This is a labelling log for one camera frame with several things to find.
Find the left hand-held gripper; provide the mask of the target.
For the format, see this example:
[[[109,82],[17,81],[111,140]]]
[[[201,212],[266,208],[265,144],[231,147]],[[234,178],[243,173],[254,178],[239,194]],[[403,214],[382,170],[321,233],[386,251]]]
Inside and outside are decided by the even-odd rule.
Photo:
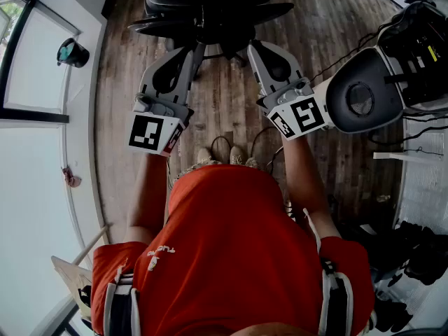
[[[184,47],[165,53],[144,71],[141,93],[127,116],[130,149],[171,155],[194,114],[186,106],[193,66],[194,51]]]

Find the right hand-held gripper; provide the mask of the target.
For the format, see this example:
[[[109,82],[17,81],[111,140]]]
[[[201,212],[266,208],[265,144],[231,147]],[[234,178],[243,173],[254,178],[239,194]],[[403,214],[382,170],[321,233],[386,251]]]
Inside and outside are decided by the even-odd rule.
[[[290,141],[333,126],[326,107],[328,82],[313,88],[308,78],[302,78],[297,59],[273,43],[252,41],[247,53],[264,95],[257,105],[284,139]]]

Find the person's right forearm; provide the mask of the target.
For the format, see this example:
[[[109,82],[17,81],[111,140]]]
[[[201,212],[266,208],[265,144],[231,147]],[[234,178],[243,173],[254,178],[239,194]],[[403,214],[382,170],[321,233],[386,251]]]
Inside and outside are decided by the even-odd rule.
[[[317,164],[304,136],[282,139],[286,186],[295,212],[306,210],[318,236],[341,237],[330,215],[326,191]]]

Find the person's left forearm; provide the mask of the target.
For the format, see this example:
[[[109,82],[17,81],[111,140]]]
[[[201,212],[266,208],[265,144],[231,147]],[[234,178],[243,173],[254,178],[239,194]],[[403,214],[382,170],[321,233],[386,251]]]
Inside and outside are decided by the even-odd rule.
[[[167,158],[145,154],[127,212],[124,241],[149,245],[164,226],[166,201]]]

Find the black bin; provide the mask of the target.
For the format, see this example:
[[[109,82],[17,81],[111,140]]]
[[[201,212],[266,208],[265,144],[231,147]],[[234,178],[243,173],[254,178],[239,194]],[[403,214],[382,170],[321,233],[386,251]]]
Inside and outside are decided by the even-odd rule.
[[[90,53],[73,38],[65,40],[57,51],[57,65],[66,64],[72,67],[81,68],[89,60]]]

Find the white and black machine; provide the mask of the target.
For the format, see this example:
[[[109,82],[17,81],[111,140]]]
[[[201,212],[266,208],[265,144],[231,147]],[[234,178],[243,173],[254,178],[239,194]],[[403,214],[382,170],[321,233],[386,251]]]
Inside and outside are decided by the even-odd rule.
[[[448,113],[448,0],[418,0],[360,41],[315,95],[343,133],[368,132],[404,113]]]

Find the small reddish object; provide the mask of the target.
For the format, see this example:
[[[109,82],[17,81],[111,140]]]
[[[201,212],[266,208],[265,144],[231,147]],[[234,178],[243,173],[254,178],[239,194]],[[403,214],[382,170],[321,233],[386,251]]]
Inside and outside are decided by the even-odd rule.
[[[81,184],[81,178],[73,175],[73,172],[69,166],[62,168],[64,180],[70,188],[77,188]]]

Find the white bar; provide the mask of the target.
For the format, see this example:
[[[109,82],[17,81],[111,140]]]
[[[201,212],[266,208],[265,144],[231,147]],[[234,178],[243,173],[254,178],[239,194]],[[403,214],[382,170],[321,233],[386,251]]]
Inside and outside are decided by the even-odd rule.
[[[408,153],[390,153],[390,152],[374,152],[373,153],[373,159],[374,160],[387,160],[387,159],[394,159],[394,160],[402,160],[404,162],[415,162],[415,163],[421,163],[426,165],[442,165],[443,159],[442,158],[429,158],[429,157],[418,157],[409,155]]]

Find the wooden stick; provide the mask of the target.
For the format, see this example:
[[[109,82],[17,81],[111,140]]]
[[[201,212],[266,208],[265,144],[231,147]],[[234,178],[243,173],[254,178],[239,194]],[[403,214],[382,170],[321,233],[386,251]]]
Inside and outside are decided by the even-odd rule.
[[[110,223],[105,224],[100,231],[94,236],[94,238],[86,244],[84,249],[76,256],[76,258],[71,263],[72,265],[80,265],[81,262],[85,259],[86,256],[88,256],[88,253],[92,250],[92,248],[95,246],[95,244],[106,234],[109,227],[111,226]]]

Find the person's red shirt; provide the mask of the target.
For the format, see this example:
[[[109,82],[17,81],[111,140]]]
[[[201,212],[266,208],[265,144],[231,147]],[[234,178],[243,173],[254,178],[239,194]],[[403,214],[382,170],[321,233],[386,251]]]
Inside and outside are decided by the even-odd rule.
[[[142,336],[187,336],[215,326],[230,332],[271,322],[315,333],[323,302],[321,260],[353,291],[351,334],[375,303],[366,250],[354,241],[320,242],[292,221],[267,173],[237,165],[203,167],[174,184],[169,220],[149,244],[94,252],[92,327],[103,333],[106,288],[132,272]]]

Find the beige board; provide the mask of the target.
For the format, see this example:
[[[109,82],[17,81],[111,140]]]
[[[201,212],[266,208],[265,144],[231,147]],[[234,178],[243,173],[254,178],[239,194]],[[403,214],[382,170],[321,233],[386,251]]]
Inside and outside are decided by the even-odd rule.
[[[92,271],[56,256],[51,261],[78,305],[82,319],[91,322]]]

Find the black bag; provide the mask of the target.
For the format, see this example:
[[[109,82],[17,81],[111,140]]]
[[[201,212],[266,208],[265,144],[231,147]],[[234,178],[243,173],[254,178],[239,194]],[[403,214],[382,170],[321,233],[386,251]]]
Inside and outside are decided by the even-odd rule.
[[[435,234],[429,227],[403,221],[398,228],[410,247],[402,266],[404,274],[429,286],[448,269],[448,234]]]

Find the black window frame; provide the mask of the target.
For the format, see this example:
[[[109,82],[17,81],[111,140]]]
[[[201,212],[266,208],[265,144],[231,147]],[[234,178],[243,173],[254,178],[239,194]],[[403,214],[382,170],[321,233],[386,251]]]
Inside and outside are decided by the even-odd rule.
[[[25,28],[25,24],[37,2],[37,0],[19,1],[24,3],[24,8],[11,32],[6,51],[2,62],[0,63],[0,120],[67,124],[69,122],[69,116],[65,114],[7,108],[4,106],[4,102],[6,100],[6,87],[13,63],[13,57],[17,49],[19,39]]]

